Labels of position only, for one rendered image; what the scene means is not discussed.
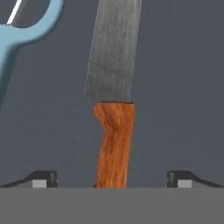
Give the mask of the light blue peeler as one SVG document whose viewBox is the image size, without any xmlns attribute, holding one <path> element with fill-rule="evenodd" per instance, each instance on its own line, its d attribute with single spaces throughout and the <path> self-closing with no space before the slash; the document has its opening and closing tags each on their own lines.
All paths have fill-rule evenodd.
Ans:
<svg viewBox="0 0 224 224">
<path fill-rule="evenodd" d="M 59 22 L 65 0 L 50 0 L 44 16 L 27 28 L 16 27 L 19 16 L 30 0 L 17 0 L 6 24 L 0 24 L 0 109 L 21 46 L 40 41 Z"/>
</svg>

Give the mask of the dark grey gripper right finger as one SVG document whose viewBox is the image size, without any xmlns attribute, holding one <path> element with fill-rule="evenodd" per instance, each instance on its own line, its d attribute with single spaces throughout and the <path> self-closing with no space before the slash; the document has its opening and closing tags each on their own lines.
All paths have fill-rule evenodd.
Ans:
<svg viewBox="0 0 224 224">
<path fill-rule="evenodd" d="M 201 179 L 191 171 L 168 171 L 167 179 L 167 186 L 171 188 L 224 188 L 224 185 Z"/>
</svg>

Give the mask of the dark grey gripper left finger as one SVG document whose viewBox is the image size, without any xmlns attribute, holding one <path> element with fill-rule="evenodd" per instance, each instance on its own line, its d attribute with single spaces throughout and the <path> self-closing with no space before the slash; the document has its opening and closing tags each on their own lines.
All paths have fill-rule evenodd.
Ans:
<svg viewBox="0 0 224 224">
<path fill-rule="evenodd" d="M 0 188 L 54 188 L 57 187 L 58 174 L 56 171 L 33 171 L 23 179 L 0 185 Z"/>
</svg>

